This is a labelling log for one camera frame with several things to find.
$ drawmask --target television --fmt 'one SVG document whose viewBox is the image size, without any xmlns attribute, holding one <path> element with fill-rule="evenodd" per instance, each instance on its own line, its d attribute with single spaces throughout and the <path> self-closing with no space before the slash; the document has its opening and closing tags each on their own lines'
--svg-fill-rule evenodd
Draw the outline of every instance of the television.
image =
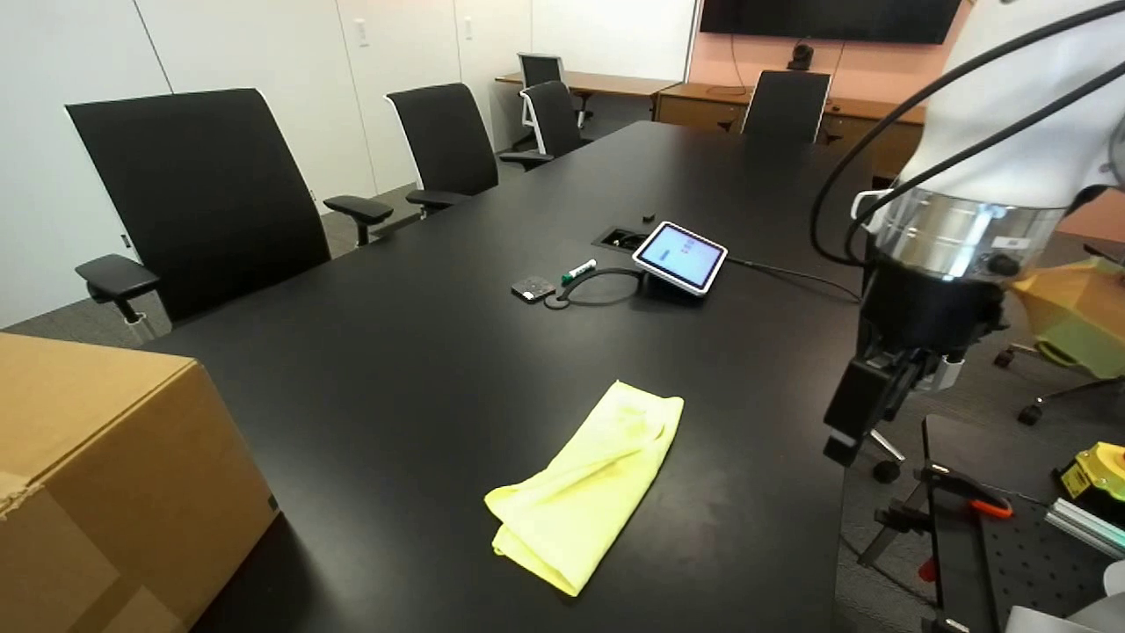
<svg viewBox="0 0 1125 633">
<path fill-rule="evenodd" d="M 944 41 L 961 0 L 702 0 L 701 30 Z"/>
</svg>

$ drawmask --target microfiber cloth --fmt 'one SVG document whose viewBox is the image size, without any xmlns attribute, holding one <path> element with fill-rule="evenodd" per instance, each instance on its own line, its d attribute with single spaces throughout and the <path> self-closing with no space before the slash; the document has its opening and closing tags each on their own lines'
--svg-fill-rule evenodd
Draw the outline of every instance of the microfiber cloth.
<svg viewBox="0 0 1125 633">
<path fill-rule="evenodd" d="M 555 459 L 486 496 L 501 522 L 491 551 L 576 598 L 653 483 L 682 396 L 612 384 Z"/>
</svg>

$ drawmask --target chair backrest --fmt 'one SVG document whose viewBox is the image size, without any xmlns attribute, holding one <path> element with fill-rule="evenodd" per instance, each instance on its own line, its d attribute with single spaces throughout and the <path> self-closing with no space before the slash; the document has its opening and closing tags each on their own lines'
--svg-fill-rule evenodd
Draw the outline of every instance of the chair backrest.
<svg viewBox="0 0 1125 633">
<path fill-rule="evenodd" d="M 740 135 L 812 144 L 819 135 L 825 96 L 825 74 L 763 71 Z"/>
<path fill-rule="evenodd" d="M 563 80 L 559 57 L 519 53 L 524 84 Z"/>
<path fill-rule="evenodd" d="M 465 84 L 390 96 L 425 190 L 481 192 L 498 183 L 491 142 Z"/>
<path fill-rule="evenodd" d="M 173 321 L 326 259 L 315 203 L 254 88 L 65 112 Z"/>
<path fill-rule="evenodd" d="M 519 96 L 532 112 L 532 131 L 541 156 L 567 156 L 588 144 L 582 135 L 576 131 L 576 109 L 567 84 L 559 80 L 528 84 Z"/>
</svg>

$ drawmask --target tablet screen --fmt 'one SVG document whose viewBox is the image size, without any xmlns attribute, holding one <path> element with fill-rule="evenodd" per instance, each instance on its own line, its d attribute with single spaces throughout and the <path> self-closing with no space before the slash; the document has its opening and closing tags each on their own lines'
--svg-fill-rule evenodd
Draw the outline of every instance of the tablet screen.
<svg viewBox="0 0 1125 633">
<path fill-rule="evenodd" d="M 696 235 L 682 224 L 661 223 L 633 254 L 633 259 L 692 293 L 692 295 L 706 295 L 710 282 L 718 278 L 722 264 L 725 264 L 726 251 L 722 243 L 710 243 L 706 235 Z"/>
</svg>

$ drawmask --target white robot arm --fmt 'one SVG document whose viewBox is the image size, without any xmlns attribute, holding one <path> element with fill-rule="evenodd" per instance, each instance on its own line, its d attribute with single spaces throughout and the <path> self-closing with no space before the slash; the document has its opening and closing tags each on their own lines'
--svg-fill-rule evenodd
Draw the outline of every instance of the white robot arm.
<svg viewBox="0 0 1125 633">
<path fill-rule="evenodd" d="M 961 366 L 1002 325 L 1002 282 L 1042 255 L 1074 192 L 1119 183 L 1125 0 L 972 0 L 944 68 L 955 74 L 1002 41 L 1091 9 L 1086 26 L 1011 49 L 929 102 L 922 149 L 882 192 L 882 210 L 865 214 L 868 289 L 858 354 L 825 410 L 829 456 L 847 465 L 922 380 Z M 1025 131 L 962 156 L 1011 126 Z"/>
</svg>

